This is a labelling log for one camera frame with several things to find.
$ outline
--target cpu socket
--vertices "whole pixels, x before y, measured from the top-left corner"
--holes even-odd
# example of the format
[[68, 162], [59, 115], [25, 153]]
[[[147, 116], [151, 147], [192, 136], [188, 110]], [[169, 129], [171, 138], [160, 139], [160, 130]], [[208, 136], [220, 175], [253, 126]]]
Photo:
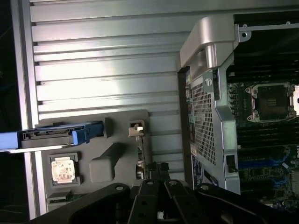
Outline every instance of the cpu socket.
[[290, 83], [258, 84], [245, 91], [252, 96], [250, 122], [269, 122], [296, 116], [294, 110], [295, 86]]

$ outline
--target blue pcie slot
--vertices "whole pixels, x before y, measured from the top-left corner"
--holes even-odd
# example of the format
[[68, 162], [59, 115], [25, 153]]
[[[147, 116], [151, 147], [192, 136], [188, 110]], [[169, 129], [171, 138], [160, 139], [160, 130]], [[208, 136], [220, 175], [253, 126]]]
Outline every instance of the blue pcie slot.
[[256, 168], [256, 167], [274, 167], [274, 166], [278, 166], [278, 163], [274, 163], [271, 160], [239, 162], [239, 169], [249, 169], [249, 168]]

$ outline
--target blue drive tray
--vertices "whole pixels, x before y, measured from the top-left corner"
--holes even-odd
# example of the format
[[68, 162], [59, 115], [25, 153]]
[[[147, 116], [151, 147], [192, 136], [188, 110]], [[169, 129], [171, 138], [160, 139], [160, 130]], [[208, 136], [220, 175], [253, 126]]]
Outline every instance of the blue drive tray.
[[0, 133], [0, 152], [27, 148], [23, 147], [25, 141], [58, 140], [70, 138], [71, 144], [77, 146], [89, 143], [96, 136], [103, 136], [104, 125], [102, 121], [73, 125], [47, 126], [22, 130], [17, 132]]

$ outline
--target blue connector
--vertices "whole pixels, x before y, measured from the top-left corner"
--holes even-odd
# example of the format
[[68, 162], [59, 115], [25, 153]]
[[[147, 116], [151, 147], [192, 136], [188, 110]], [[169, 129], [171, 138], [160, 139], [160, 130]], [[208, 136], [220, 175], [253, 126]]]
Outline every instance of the blue connector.
[[83, 143], [89, 143], [90, 139], [103, 135], [103, 131], [104, 126], [102, 122], [98, 124], [88, 124], [84, 129], [72, 131], [73, 144], [77, 146]]

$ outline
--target ribbed metal wall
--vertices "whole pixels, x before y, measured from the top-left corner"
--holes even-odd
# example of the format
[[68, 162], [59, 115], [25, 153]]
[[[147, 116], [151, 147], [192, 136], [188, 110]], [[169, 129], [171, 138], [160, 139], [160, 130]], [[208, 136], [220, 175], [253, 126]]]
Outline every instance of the ribbed metal wall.
[[291, 3], [30, 0], [39, 120], [146, 109], [154, 160], [183, 179], [176, 55], [200, 18]]

